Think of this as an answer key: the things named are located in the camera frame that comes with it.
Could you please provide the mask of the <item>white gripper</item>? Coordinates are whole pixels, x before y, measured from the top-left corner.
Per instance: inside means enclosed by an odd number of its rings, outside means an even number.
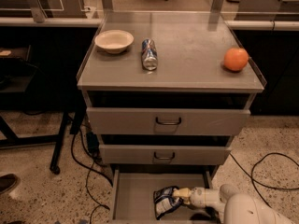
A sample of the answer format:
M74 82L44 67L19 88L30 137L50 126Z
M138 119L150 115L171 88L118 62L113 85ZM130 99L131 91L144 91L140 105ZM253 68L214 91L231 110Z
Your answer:
M201 187L175 189L172 196L181 198L185 204L191 204L196 208L212 207L223 209L224 202L221 200L220 192L217 189L205 189Z

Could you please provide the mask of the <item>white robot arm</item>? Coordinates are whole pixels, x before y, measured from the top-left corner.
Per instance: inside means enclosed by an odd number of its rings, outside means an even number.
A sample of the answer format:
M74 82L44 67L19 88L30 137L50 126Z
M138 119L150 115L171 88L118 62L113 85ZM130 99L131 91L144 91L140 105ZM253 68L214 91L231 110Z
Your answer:
M223 224L295 224L261 201L228 184L219 189L176 189L172 196L194 208L212 207L223 213Z

